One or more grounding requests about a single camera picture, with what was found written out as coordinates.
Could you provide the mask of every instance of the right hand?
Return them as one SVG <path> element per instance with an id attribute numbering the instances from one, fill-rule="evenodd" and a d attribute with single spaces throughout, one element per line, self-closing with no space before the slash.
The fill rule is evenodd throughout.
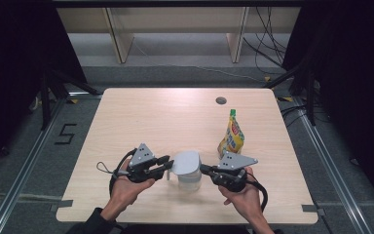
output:
<path id="1" fill-rule="evenodd" d="M 251 167 L 244 168 L 248 174 L 253 175 Z M 247 177 L 248 181 L 255 181 L 252 176 Z M 223 186 L 218 186 L 221 194 L 226 197 L 224 205 L 227 206 L 233 203 L 236 211 L 244 217 L 256 231 L 256 233 L 273 233 L 269 227 L 266 218 L 263 216 L 262 208 L 260 206 L 259 189 L 251 184 L 246 184 L 245 188 L 236 193 L 231 192 Z"/>

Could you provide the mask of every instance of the bottle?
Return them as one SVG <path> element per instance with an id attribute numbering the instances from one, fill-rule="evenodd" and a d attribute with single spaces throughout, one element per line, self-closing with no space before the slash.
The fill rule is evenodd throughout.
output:
<path id="1" fill-rule="evenodd" d="M 236 120 L 236 109 L 231 109 L 226 135 L 217 147 L 219 158 L 222 159 L 226 151 L 240 153 L 243 145 L 244 134 L 242 133 L 239 123 Z"/>

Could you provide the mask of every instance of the metal frame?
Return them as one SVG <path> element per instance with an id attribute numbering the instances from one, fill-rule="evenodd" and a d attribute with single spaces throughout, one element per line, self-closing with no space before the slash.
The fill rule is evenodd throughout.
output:
<path id="1" fill-rule="evenodd" d="M 303 105 L 303 101 L 299 97 L 294 97 L 295 105 Z M 318 130 L 315 126 L 310 124 L 308 117 L 305 115 L 305 110 L 299 110 L 300 118 L 302 119 L 303 125 L 306 128 L 306 131 L 309 134 L 309 137 L 312 140 L 312 143 L 315 146 L 315 149 L 318 151 L 318 156 L 325 167 L 329 178 L 335 187 L 339 198 L 341 199 L 342 204 L 345 207 L 345 210 L 351 219 L 351 222 L 357 233 L 373 233 L 370 225 L 367 223 L 365 216 L 357 204 L 354 195 L 349 189 L 346 182 L 343 180 L 342 175 L 340 174 L 338 168 L 333 162 L 332 157 L 327 151 L 326 146 L 324 145 L 323 140 L 318 133 Z"/>
<path id="2" fill-rule="evenodd" d="M 20 172 L 18 173 L 17 178 L 15 179 L 14 183 L 12 184 L 11 189 L 5 196 L 4 201 L 0 206 L 0 233 L 2 232 L 8 218 L 14 209 L 15 204 L 17 203 L 19 194 L 23 187 L 25 186 L 35 164 L 39 158 L 39 155 L 42 151 L 43 146 L 45 145 L 49 134 L 51 133 L 54 122 L 56 121 L 56 117 L 58 116 L 60 110 L 65 104 L 65 99 L 58 99 L 56 105 L 53 109 L 53 118 L 49 122 L 47 128 L 41 131 L 38 138 L 35 141 L 31 151 L 29 152 L 28 157 L 26 158 L 25 162 L 23 163 Z"/>

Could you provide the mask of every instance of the hole in table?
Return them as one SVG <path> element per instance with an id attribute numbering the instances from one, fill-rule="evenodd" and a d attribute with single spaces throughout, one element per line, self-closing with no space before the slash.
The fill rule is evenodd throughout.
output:
<path id="1" fill-rule="evenodd" d="M 218 97 L 215 99 L 215 102 L 218 104 L 225 104 L 227 102 L 227 99 L 225 97 Z"/>

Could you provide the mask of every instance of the table surface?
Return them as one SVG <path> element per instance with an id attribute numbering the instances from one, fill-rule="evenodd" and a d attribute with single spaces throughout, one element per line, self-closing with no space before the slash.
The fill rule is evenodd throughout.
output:
<path id="1" fill-rule="evenodd" d="M 218 97 L 226 104 L 216 103 Z M 257 158 L 254 173 L 269 194 L 264 212 L 270 223 L 315 223 L 312 205 L 277 101 L 267 89 L 108 89 L 93 118 L 74 172 L 59 208 L 60 221 L 85 221 L 95 207 L 109 199 L 110 174 L 96 168 L 104 162 L 111 171 L 130 150 L 145 142 L 157 157 L 197 150 L 203 164 L 217 165 L 217 145 L 224 137 L 230 109 L 244 133 L 242 155 Z M 118 217 L 127 223 L 246 224 L 211 179 L 203 175 L 201 188 L 185 192 L 170 174 L 138 196 Z"/>

